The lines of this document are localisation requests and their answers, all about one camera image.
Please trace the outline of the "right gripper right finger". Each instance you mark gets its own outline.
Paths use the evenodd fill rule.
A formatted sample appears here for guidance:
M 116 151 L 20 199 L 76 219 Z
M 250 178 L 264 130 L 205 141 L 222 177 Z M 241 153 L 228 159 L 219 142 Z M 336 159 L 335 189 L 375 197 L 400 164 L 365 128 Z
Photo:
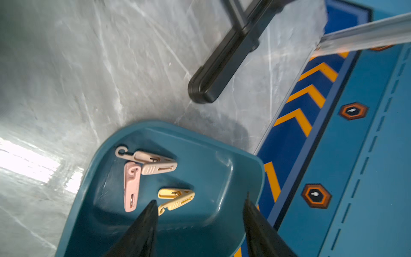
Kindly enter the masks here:
M 297 257 L 251 202 L 249 195 L 243 207 L 243 223 L 250 257 Z

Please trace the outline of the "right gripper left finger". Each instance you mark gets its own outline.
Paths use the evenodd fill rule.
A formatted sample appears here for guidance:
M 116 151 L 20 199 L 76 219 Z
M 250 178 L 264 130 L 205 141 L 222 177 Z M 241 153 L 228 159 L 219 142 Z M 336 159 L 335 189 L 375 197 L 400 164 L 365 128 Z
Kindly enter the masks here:
M 158 205 L 152 200 L 105 257 L 155 257 Z

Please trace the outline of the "cream yellow clothespin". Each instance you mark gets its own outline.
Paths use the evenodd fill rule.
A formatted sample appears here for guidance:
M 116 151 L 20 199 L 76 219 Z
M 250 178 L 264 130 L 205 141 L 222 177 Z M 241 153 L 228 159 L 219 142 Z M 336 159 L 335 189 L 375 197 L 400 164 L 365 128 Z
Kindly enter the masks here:
M 191 202 L 195 198 L 195 192 L 182 188 L 162 188 L 158 191 L 157 196 L 159 199 L 168 200 L 158 207 L 158 215 L 161 216 L 166 210 L 174 211 Z

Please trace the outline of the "salmon pink clothespin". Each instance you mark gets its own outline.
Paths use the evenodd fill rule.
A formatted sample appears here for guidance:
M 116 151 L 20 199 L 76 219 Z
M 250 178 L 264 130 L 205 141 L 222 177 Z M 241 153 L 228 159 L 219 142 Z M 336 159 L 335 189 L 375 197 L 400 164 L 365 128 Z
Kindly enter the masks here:
M 141 166 L 127 162 L 124 166 L 124 209 L 130 213 L 137 207 L 141 177 Z

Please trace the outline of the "light pink clothespin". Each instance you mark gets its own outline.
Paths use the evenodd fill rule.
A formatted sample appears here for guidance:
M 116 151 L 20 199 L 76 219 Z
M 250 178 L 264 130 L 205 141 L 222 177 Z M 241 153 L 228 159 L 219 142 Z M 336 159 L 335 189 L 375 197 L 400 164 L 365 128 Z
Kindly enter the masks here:
M 141 164 L 142 175 L 157 175 L 172 172 L 175 171 L 178 166 L 174 159 L 149 152 L 136 151 L 133 154 L 129 154 L 126 146 L 117 147 L 115 155 L 118 158 Z

